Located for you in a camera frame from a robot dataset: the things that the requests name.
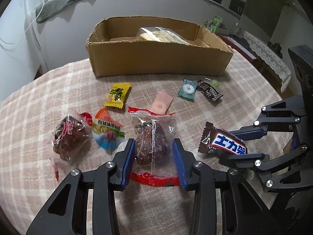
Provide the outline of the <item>cardboard box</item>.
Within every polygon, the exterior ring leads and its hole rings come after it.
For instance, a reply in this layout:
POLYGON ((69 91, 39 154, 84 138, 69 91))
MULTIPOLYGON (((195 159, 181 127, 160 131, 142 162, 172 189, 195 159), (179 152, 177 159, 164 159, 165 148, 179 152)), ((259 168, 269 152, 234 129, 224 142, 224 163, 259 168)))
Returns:
POLYGON ((97 78, 133 74, 199 74, 220 76, 233 57, 216 34, 188 21, 156 16, 122 16, 102 20, 86 41, 97 78), (183 43, 140 37, 141 28, 162 27, 183 43))

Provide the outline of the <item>teal mint candy packet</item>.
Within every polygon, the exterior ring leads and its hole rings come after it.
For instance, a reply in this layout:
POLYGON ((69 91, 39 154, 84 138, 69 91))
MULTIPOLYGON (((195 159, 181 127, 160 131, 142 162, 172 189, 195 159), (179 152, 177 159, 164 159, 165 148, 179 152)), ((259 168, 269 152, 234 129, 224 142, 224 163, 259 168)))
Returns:
POLYGON ((187 99, 189 101, 194 101, 196 88, 197 88, 196 81, 191 81, 184 78, 178 92, 178 97, 187 99))

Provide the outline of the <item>small green candy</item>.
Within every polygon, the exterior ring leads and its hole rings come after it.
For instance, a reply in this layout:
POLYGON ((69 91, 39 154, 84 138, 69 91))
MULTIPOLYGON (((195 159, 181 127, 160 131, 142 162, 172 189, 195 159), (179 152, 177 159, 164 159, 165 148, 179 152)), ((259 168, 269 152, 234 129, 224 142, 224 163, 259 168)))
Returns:
POLYGON ((219 83, 217 80, 212 80, 210 78, 205 78, 205 80, 214 88, 218 89, 219 88, 219 83))

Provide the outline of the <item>yellow candy packet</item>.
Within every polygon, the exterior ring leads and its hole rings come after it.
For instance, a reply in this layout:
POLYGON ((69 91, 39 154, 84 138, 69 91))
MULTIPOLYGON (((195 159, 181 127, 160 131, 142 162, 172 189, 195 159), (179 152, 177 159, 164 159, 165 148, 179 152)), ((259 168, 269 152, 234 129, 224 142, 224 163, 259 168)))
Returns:
POLYGON ((127 93, 130 90, 130 87, 131 83, 129 82, 113 84, 103 106, 122 109, 125 104, 127 93))

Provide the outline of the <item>red box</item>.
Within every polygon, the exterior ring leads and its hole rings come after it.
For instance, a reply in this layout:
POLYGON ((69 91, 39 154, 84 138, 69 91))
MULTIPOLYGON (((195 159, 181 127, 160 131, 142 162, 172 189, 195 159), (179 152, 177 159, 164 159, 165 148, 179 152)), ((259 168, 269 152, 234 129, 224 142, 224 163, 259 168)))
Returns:
POLYGON ((250 63, 257 59, 256 56, 248 51, 243 45, 230 38, 229 36, 218 35, 218 37, 220 37, 227 45, 231 46, 232 49, 237 50, 250 63))

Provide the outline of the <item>Chinese Snickers bar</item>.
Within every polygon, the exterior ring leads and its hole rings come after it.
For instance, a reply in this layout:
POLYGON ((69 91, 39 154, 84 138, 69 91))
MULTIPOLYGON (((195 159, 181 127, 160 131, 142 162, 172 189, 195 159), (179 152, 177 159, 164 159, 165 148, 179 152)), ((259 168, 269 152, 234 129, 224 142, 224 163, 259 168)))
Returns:
POLYGON ((234 134, 206 122, 198 147, 200 153, 228 153, 245 155, 248 153, 245 142, 234 134))

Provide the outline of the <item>round colourful snack packet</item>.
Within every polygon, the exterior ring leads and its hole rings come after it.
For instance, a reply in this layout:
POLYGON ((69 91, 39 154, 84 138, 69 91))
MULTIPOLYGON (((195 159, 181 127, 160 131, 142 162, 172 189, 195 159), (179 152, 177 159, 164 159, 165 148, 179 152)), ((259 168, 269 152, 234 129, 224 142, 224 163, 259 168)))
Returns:
POLYGON ((96 143, 107 151, 117 149, 125 138, 124 127, 111 118, 106 108, 97 112, 93 119, 92 129, 96 143))

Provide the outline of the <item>white lace cloth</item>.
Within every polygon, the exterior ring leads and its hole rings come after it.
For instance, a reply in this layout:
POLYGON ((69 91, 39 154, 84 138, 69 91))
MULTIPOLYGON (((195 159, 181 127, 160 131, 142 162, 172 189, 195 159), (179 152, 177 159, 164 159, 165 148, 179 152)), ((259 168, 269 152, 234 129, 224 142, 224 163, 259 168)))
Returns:
POLYGON ((290 69, 266 43, 255 37, 253 34, 241 29, 241 36, 247 41, 251 50, 254 51, 281 79, 281 92, 283 93, 288 87, 291 79, 290 69))

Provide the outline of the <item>white cabinet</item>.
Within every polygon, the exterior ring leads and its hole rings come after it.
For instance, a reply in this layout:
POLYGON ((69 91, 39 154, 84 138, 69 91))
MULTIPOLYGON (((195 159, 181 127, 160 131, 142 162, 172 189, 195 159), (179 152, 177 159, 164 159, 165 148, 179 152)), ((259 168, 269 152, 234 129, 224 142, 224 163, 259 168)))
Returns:
POLYGON ((1 101, 48 71, 34 30, 44 0, 11 0, 1 15, 1 101))

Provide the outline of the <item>green gift bag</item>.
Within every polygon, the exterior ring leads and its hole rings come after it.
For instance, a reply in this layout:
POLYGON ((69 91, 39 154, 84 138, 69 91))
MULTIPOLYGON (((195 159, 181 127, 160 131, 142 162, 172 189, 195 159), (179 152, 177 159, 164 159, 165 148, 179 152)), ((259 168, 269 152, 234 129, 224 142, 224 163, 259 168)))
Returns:
POLYGON ((215 33, 216 29, 220 27, 221 23, 222 18, 220 18, 219 16, 215 16, 212 19, 206 20, 206 22, 204 23, 204 27, 212 33, 215 33))

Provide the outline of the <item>pink candy packet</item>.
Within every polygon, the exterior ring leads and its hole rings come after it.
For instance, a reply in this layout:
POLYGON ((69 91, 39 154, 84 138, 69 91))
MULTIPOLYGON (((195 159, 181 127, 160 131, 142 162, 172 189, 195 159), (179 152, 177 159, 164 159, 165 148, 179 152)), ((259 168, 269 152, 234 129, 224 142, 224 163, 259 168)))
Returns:
POLYGON ((156 114, 164 115, 166 114, 172 101, 173 101, 172 96, 163 92, 159 92, 156 95, 156 98, 152 103, 152 106, 150 107, 150 111, 156 114))

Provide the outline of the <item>dark brown candy packet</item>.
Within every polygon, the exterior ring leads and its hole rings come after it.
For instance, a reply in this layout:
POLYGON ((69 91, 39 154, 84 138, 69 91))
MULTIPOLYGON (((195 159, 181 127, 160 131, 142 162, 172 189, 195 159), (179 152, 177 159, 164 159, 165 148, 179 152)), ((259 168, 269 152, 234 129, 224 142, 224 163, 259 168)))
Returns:
POLYGON ((202 93, 207 100, 212 102, 219 100, 223 96, 213 86, 202 80, 197 81, 196 90, 202 93))

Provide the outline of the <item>red date cake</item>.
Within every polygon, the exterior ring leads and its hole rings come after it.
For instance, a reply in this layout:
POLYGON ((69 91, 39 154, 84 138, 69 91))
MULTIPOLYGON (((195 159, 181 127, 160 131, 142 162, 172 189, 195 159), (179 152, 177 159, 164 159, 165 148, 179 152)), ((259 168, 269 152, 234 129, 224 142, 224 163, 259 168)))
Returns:
POLYGON ((65 177, 82 159, 82 149, 92 137, 92 116, 87 113, 69 113, 51 135, 52 167, 56 181, 65 177))
POLYGON ((174 163, 176 114, 128 107, 135 135, 135 162, 130 180, 153 187, 179 186, 174 163))

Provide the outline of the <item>large cracker pack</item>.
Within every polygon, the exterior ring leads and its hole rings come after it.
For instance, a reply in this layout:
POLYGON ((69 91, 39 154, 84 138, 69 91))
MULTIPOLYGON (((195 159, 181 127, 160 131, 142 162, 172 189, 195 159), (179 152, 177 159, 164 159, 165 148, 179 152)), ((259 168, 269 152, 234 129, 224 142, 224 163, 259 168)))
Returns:
POLYGON ((137 39, 157 41, 164 43, 179 43, 191 45, 186 39, 176 32, 163 27, 141 27, 136 35, 137 39))

